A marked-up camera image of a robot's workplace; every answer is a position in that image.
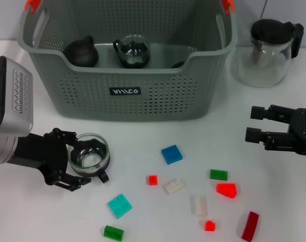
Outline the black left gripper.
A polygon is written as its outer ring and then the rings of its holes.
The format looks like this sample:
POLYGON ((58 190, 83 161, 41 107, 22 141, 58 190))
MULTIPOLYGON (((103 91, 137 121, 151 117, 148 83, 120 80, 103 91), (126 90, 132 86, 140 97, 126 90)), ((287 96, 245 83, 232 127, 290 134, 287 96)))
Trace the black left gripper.
POLYGON ((62 131, 59 128, 46 133, 45 137, 29 134, 18 139, 8 163, 37 169, 43 174, 47 185, 73 192, 91 182, 91 178, 66 173, 66 145, 74 146, 77 141, 75 132, 62 131))

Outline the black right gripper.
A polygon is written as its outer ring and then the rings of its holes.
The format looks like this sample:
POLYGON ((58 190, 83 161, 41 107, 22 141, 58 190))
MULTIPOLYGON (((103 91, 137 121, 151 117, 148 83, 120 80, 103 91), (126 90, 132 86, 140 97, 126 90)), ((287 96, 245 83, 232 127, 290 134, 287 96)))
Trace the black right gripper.
POLYGON ((292 109, 271 105, 268 109, 253 106, 251 119, 273 120, 289 124, 288 133, 263 132, 261 129, 247 128, 245 141, 249 143, 263 143, 265 150, 289 151, 299 155, 306 155, 306 109, 292 109))

